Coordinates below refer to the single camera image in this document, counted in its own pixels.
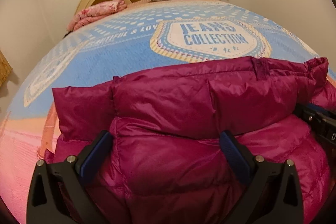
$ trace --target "beige curtain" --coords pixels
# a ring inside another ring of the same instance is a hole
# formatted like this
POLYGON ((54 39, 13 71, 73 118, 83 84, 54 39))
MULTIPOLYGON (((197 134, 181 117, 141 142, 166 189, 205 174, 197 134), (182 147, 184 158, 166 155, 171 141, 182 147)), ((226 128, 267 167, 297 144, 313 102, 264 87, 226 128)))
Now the beige curtain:
POLYGON ((11 71, 12 71, 11 66, 9 65, 6 58, 0 51, 0 86, 6 81, 11 71))

